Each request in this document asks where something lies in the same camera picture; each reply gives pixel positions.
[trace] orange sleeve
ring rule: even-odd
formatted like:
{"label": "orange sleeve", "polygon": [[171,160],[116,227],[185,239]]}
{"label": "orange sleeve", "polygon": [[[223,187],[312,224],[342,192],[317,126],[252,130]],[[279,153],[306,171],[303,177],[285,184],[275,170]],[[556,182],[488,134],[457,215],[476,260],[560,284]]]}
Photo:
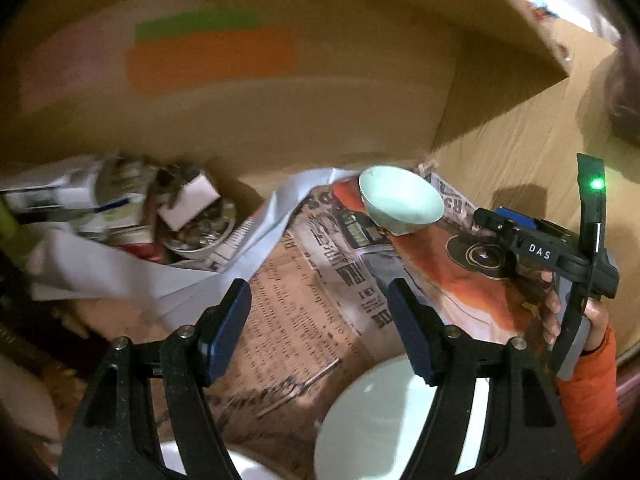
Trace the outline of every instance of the orange sleeve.
{"label": "orange sleeve", "polygon": [[616,397],[616,338],[607,327],[595,352],[580,357],[570,381],[558,380],[564,415],[582,464],[586,464],[616,432],[622,418]]}

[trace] light green bowl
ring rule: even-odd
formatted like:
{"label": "light green bowl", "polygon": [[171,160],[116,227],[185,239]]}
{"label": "light green bowl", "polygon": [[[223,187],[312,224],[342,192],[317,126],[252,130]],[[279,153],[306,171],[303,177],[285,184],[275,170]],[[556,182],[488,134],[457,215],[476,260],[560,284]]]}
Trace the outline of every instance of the light green bowl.
{"label": "light green bowl", "polygon": [[373,166],[360,174],[360,193],[371,219],[396,236],[437,222],[444,202],[420,176],[395,166]]}

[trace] green sticker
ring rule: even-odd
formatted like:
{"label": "green sticker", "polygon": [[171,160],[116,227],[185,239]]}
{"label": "green sticker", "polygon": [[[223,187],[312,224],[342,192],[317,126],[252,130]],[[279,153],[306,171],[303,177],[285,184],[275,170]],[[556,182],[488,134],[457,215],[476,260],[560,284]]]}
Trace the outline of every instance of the green sticker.
{"label": "green sticker", "polygon": [[136,25],[136,44],[177,38],[210,30],[258,28],[262,20],[255,10],[242,7],[209,7]]}

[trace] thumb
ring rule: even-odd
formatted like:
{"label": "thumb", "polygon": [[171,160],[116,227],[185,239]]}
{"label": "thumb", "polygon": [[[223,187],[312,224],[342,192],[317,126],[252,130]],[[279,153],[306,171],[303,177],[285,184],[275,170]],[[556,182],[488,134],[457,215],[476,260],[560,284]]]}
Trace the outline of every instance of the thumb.
{"label": "thumb", "polygon": [[609,313],[599,301],[589,300],[584,309],[584,315],[591,321],[591,331],[584,344],[584,349],[593,351],[602,344],[609,325]]}

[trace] green light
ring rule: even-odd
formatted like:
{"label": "green light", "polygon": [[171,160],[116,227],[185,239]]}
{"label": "green light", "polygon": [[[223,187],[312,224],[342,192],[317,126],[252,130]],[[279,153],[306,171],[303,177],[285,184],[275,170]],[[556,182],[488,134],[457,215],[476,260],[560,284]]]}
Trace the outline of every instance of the green light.
{"label": "green light", "polygon": [[601,189],[604,189],[604,179],[602,177],[597,177],[594,178],[590,183],[589,186],[591,187],[591,189],[593,189],[594,191],[599,191]]}

